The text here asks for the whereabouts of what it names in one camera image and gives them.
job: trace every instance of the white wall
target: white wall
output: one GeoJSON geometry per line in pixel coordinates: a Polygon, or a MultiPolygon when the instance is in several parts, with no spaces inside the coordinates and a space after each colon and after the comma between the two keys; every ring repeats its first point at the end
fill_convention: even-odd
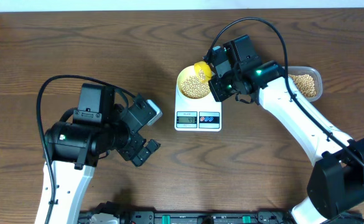
{"type": "Polygon", "coordinates": [[[0,0],[0,12],[364,7],[364,0],[0,0]]]}

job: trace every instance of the wooden table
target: wooden table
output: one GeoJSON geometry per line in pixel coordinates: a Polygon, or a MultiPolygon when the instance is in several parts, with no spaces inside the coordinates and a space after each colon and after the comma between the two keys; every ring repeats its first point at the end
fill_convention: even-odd
{"type": "MultiPolygon", "coordinates": [[[[223,104],[219,133],[177,132],[175,81],[218,31],[244,16],[268,19],[284,36],[290,65],[316,68],[314,106],[364,138],[364,9],[0,13],[0,223],[32,223],[42,190],[35,101],[43,82],[80,74],[140,92],[164,112],[141,134],[162,146],[140,168],[113,152],[100,161],[82,209],[113,201],[158,210],[288,209],[306,197],[312,166],[282,124],[260,106],[223,104]]],[[[283,63],[276,35],[244,22],[219,44],[249,34],[265,60],[283,63]]],[[[44,128],[78,104],[82,82],[51,84],[44,128]]],[[[364,214],[364,203],[355,208],[364,214]]]]}

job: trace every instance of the digital kitchen scale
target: digital kitchen scale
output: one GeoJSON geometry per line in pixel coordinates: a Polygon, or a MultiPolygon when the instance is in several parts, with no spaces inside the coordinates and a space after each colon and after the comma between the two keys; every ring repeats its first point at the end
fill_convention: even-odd
{"type": "Polygon", "coordinates": [[[191,99],[179,89],[182,82],[195,76],[194,66],[181,71],[176,82],[175,129],[178,131],[220,131],[222,128],[222,103],[211,93],[200,99],[191,99]]]}

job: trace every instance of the scale control panel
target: scale control panel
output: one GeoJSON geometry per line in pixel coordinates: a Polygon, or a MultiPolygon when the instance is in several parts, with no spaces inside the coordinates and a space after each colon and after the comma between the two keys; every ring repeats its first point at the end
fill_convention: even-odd
{"type": "Polygon", "coordinates": [[[186,131],[219,131],[221,128],[220,113],[210,111],[178,111],[176,115],[176,128],[186,128],[186,131]]]}

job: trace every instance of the bowl of beans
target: bowl of beans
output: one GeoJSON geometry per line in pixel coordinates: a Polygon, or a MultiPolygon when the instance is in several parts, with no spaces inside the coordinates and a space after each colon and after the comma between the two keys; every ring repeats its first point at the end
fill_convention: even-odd
{"type": "Polygon", "coordinates": [[[177,89],[182,97],[198,100],[212,97],[208,82],[201,82],[195,74],[194,66],[183,69],[177,77],[177,89]]]}
{"type": "Polygon", "coordinates": [[[309,102],[318,100],[323,94],[323,83],[316,69],[288,66],[288,76],[294,80],[295,86],[309,102]]]}

